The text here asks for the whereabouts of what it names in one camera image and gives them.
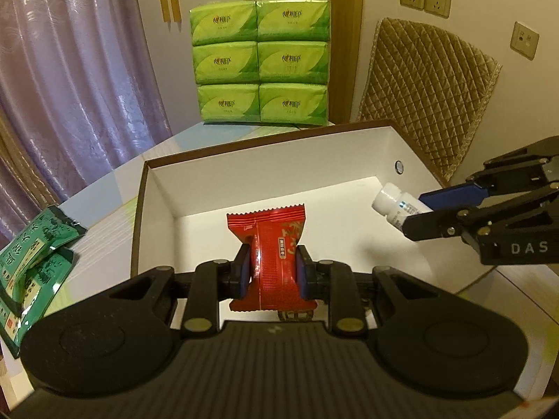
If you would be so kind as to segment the red snack packet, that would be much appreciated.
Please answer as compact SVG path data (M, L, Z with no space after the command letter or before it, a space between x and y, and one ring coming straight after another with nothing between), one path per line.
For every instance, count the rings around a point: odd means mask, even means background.
M302 204L228 214L227 227L250 245L251 271L247 294L233 300L234 312L304 311L317 302L300 297L296 280L296 248L306 220Z

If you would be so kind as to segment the small white bottle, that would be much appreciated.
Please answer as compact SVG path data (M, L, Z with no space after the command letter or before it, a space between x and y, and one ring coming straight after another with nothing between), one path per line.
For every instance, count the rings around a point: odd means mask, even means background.
M400 231L403 231L403 225L409 216L431 212L420 200L392 183L386 183L381 188L371 207Z

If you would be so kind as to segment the tortoiseshell hair claw clip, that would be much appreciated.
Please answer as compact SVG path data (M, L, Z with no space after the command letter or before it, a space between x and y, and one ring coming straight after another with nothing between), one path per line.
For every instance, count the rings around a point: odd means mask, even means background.
M285 323L305 323L310 322L314 318L314 311L278 311L278 319Z

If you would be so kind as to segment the quilted chair back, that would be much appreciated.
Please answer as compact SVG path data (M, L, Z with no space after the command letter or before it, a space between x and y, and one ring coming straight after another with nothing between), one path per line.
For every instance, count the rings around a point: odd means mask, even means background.
M450 31L386 17L375 29L357 118L393 121L450 180L469 151L501 69Z

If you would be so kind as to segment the green wet wipes pack upper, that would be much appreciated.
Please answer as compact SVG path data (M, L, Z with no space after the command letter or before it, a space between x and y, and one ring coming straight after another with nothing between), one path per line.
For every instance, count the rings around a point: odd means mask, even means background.
M85 233L84 226L57 206L45 208L1 253L1 285L6 296L20 304L29 270Z

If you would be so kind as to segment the green wet wipes pack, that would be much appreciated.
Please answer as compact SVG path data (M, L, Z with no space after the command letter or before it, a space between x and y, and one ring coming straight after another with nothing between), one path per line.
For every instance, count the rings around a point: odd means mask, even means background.
M76 254L60 248L33 268L25 282L23 311L16 317L1 301L1 338L8 351L17 359L25 333L44 316L57 291L72 271Z
M1 253L1 285L6 296L20 304L29 270L85 233L84 226L57 206L45 208Z

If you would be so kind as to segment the green wet wipes pack lower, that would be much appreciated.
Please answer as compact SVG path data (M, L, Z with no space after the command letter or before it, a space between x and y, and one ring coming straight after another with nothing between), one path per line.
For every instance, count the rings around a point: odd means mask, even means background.
M25 282L23 311L16 317L1 301L1 338L8 351L17 359L25 333L44 316L57 291L72 271L76 254L60 248L33 268Z

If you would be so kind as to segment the green tissue pack bundle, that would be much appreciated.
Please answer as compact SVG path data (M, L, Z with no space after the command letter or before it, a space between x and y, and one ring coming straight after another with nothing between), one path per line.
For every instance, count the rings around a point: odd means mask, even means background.
M189 13L205 123L326 126L330 0L238 0Z

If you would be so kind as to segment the purple curtain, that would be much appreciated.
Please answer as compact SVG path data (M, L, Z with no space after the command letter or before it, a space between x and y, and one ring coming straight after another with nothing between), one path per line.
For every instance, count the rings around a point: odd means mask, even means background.
M1 240L169 138L137 0L1 0Z

